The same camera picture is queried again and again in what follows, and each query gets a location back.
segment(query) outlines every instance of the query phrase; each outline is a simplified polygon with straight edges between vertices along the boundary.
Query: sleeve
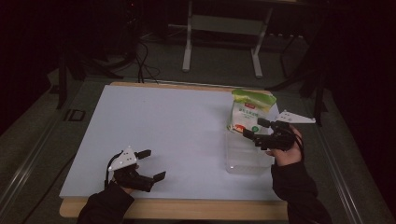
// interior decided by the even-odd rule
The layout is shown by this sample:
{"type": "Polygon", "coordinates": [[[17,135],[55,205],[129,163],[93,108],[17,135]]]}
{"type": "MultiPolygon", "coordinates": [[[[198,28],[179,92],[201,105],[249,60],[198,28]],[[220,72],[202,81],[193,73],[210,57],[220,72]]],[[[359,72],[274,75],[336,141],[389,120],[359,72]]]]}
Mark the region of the sleeve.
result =
{"type": "Polygon", "coordinates": [[[134,202],[117,184],[110,182],[100,193],[93,194],[78,215],[77,224],[116,224],[134,202]]]}
{"type": "Polygon", "coordinates": [[[302,162],[287,166],[273,165],[273,189],[276,195],[288,202],[290,224],[329,224],[332,219],[317,199],[315,181],[308,175],[302,162]]]}

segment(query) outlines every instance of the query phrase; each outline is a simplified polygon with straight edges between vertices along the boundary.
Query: transparent box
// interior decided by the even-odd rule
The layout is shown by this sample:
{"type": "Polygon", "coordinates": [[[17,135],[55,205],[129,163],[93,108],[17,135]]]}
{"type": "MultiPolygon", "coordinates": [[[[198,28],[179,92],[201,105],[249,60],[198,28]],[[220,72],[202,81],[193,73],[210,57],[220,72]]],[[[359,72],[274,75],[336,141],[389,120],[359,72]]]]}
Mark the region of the transparent box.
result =
{"type": "Polygon", "coordinates": [[[274,164],[274,158],[254,146],[241,133],[225,133],[226,170],[236,175],[261,175],[274,164]]]}

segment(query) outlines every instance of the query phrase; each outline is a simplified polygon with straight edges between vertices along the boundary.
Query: person's arm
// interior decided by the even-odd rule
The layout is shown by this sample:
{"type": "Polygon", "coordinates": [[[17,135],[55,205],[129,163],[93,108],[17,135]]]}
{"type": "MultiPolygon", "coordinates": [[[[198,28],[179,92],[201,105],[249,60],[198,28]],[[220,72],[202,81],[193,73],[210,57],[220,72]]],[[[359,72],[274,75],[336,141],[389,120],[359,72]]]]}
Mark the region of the person's arm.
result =
{"type": "MultiPolygon", "coordinates": [[[[300,132],[294,127],[291,129],[298,136],[297,140],[302,141],[300,132]]],[[[276,158],[276,164],[271,167],[273,189],[280,199],[288,202],[290,224],[332,223],[329,213],[317,198],[317,186],[305,170],[298,144],[287,151],[273,149],[267,154],[276,158]]]]}
{"type": "Polygon", "coordinates": [[[132,189],[126,189],[110,181],[108,187],[93,194],[78,215],[77,224],[116,224],[134,202],[130,195],[132,189]]]}

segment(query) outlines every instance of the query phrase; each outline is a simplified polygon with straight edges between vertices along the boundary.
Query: robotic hand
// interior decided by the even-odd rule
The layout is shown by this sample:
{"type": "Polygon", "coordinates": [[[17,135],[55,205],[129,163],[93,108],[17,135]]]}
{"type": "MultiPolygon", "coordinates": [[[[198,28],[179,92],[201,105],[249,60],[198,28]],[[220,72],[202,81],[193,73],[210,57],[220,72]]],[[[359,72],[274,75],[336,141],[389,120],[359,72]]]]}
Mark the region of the robotic hand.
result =
{"type": "Polygon", "coordinates": [[[290,128],[290,123],[315,123],[315,119],[305,118],[299,115],[284,111],[276,117],[276,121],[269,121],[258,118],[257,124],[265,128],[271,128],[274,132],[270,135],[256,134],[250,130],[244,129],[243,135],[253,140],[256,147],[261,150],[280,149],[283,151],[289,150],[294,142],[297,142],[300,149],[303,150],[303,143],[297,141],[297,135],[290,128]]]}
{"type": "Polygon", "coordinates": [[[151,150],[134,152],[130,147],[115,155],[107,166],[105,188],[108,186],[108,173],[113,171],[113,177],[121,187],[150,192],[155,183],[165,179],[166,174],[166,172],[162,172],[151,178],[142,176],[136,171],[138,168],[137,160],[144,159],[150,155],[151,150]]]}

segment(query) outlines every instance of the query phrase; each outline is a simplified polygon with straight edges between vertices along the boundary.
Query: dark background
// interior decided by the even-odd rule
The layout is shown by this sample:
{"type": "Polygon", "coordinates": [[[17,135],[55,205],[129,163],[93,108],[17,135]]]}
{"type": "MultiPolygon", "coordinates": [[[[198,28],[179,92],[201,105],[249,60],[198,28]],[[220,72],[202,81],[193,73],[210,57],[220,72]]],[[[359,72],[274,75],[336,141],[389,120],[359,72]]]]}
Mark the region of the dark background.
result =
{"type": "MultiPolygon", "coordinates": [[[[168,22],[185,23],[186,2],[148,0],[138,19],[158,34],[166,35],[168,22]]],[[[396,216],[396,150],[391,142],[396,94],[390,81],[396,75],[396,1],[364,0],[352,6],[348,13],[329,17],[316,48],[325,56],[330,74],[326,86],[396,216]]],[[[110,37],[101,33],[87,0],[17,0],[1,3],[0,8],[1,134],[50,88],[46,75],[58,66],[62,39],[82,35],[85,41],[77,46],[92,57],[101,57],[110,37]]],[[[285,13],[276,14],[270,32],[295,32],[285,25],[284,20],[290,15],[287,12],[285,9],[285,13]]],[[[122,20],[119,17],[108,25],[113,27],[114,22],[122,20]]]]}

